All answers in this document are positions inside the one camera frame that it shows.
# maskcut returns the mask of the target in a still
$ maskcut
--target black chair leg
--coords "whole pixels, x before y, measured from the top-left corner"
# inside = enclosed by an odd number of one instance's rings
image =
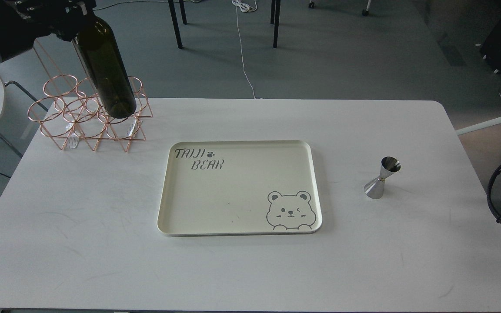
[[[278,29],[280,28],[280,6],[281,0],[276,1],[276,17],[274,19],[274,48],[278,47]]]
[[[179,34],[179,24],[177,23],[177,14],[175,13],[173,0],[168,0],[168,3],[169,13],[171,13],[171,21],[173,22],[173,30],[175,31],[175,39],[177,39],[177,47],[179,49],[183,49],[183,43],[181,42],[181,34]]]
[[[179,7],[181,8],[181,20],[183,24],[187,25],[187,16],[185,14],[185,2],[183,0],[179,0]]]
[[[272,0],[272,9],[270,9],[270,24],[274,24],[274,15],[276,12],[276,0]]]

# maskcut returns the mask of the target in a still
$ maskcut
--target white cable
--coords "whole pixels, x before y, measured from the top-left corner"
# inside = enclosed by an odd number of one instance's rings
[[[254,0],[254,8],[246,3],[241,2],[241,0],[231,0],[231,3],[234,6],[238,7],[243,13],[254,12],[258,10],[258,4],[256,4],[256,0]]]
[[[237,12],[237,8],[235,8],[235,16],[237,16],[237,32],[239,33],[239,44],[241,46],[241,62],[243,64],[243,73],[245,74],[245,78],[247,79],[250,85],[250,89],[252,89],[252,97],[254,99],[262,99],[262,98],[257,98],[256,95],[254,94],[254,87],[252,87],[251,81],[249,80],[247,72],[245,71],[245,61],[243,59],[243,41],[241,40],[241,31],[239,30],[239,12]]]

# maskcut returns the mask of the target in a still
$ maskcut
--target chair leg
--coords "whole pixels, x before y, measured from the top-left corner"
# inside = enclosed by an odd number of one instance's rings
[[[276,0],[276,18],[274,19],[274,48],[278,47],[278,29],[280,28],[281,0]]]
[[[185,14],[185,2],[183,0],[179,0],[179,7],[181,8],[181,20],[183,24],[187,25],[187,16]]]
[[[31,93],[28,92],[28,90],[26,90],[26,88],[22,87],[22,85],[20,83],[17,83],[16,81],[14,80],[9,80],[8,82],[6,82],[4,85],[5,87],[9,86],[10,84],[13,84],[15,85],[16,87],[18,87],[18,89],[20,89],[25,95],[27,95],[28,97],[30,97],[30,99],[32,99],[34,102],[37,102],[38,99],[36,99],[36,97],[34,97]],[[38,105],[44,109],[44,111],[47,112],[47,107],[44,107],[44,105],[42,105],[42,103],[38,103]]]
[[[168,0],[168,3],[169,13],[171,13],[171,21],[173,22],[173,30],[175,31],[175,39],[177,39],[177,48],[183,49],[183,44],[181,43],[181,34],[179,34],[179,24],[177,23],[177,14],[175,13],[173,0]]]
[[[272,9],[270,9],[270,24],[274,24],[274,16],[276,15],[276,0],[272,0]]]
[[[22,153],[20,153],[15,147],[14,145],[12,145],[8,140],[7,138],[5,138],[2,133],[0,133],[0,139],[13,151],[15,152],[18,156],[20,156],[22,158]]]

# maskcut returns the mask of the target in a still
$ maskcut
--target tray rim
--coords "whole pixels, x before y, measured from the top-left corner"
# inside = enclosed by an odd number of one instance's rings
[[[314,201],[315,201],[315,205],[316,205],[316,224],[317,226],[315,226],[313,229],[311,230],[286,230],[286,231],[270,231],[270,232],[227,232],[227,233],[170,233],[170,232],[166,232],[164,230],[162,230],[160,228],[160,213],[161,213],[161,208],[162,208],[162,205],[163,205],[163,201],[164,201],[164,190],[165,190],[165,182],[166,182],[166,179],[167,179],[167,173],[169,173],[171,171],[170,167],[169,167],[169,164],[170,164],[170,161],[171,161],[171,152],[174,150],[174,148],[176,148],[178,145],[181,145],[181,144],[229,144],[229,143],[246,143],[246,144],[260,144],[260,143],[263,143],[263,144],[274,144],[274,143],[299,143],[301,145],[303,145],[307,151],[307,154],[308,154],[308,157],[310,159],[310,162],[309,162],[309,169],[310,169],[310,173],[311,173],[311,179],[312,179],[312,187],[313,187],[313,190],[312,192],[314,193],[315,195],[315,198],[314,198]],[[165,236],[169,236],[169,237],[184,237],[184,236],[264,236],[264,235],[290,235],[290,234],[312,234],[312,233],[315,233],[317,232],[320,227],[322,226],[323,224],[323,217],[322,217],[322,207],[320,205],[320,197],[318,196],[318,184],[316,182],[316,171],[314,170],[314,160],[312,158],[312,149],[310,147],[310,145],[308,144],[308,142],[304,141],[304,140],[300,140],[300,139],[287,139],[287,140],[284,140],[284,139],[281,139],[281,140],[217,140],[217,141],[179,141],[178,143],[175,143],[173,145],[171,145],[171,148],[169,149],[169,151],[167,152],[167,163],[166,163],[166,170],[165,170],[165,174],[164,174],[164,182],[163,182],[163,187],[162,187],[162,191],[161,191],[161,197],[160,197],[160,204],[159,204],[159,208],[158,208],[158,213],[157,213],[157,218],[156,218],[156,225],[157,225],[157,229]]]

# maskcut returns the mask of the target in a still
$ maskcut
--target bear ear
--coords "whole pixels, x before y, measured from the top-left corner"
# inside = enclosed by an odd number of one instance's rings
[[[304,190],[299,191],[296,194],[296,196],[298,196],[299,198],[302,198],[306,202],[310,202],[310,200],[311,200],[311,195],[308,192],[304,191]]]
[[[270,194],[268,194],[268,201],[270,201],[270,203],[272,203],[276,199],[280,198],[281,196],[282,196],[282,194],[280,194],[279,192],[272,191],[272,192],[270,192]]]

